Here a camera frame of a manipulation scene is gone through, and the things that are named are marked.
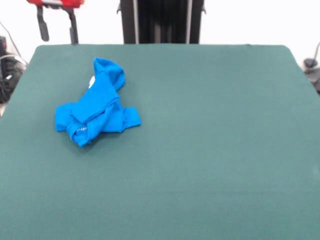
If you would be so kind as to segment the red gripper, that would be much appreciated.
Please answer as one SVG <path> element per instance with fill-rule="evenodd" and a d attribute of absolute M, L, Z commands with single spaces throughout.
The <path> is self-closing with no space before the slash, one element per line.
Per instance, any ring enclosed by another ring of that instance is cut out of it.
<path fill-rule="evenodd" d="M 37 21 L 41 39 L 44 42 L 50 40 L 47 23 L 43 17 L 43 7 L 42 6 L 54 6 L 54 7 L 67 7 L 67 8 L 79 8 L 85 1 L 84 0 L 27 0 L 28 3 L 37 5 Z M 65 10 L 68 14 L 70 20 L 70 41 L 72 45 L 77 45 L 79 43 L 78 29 L 76 16 L 73 9 Z"/>

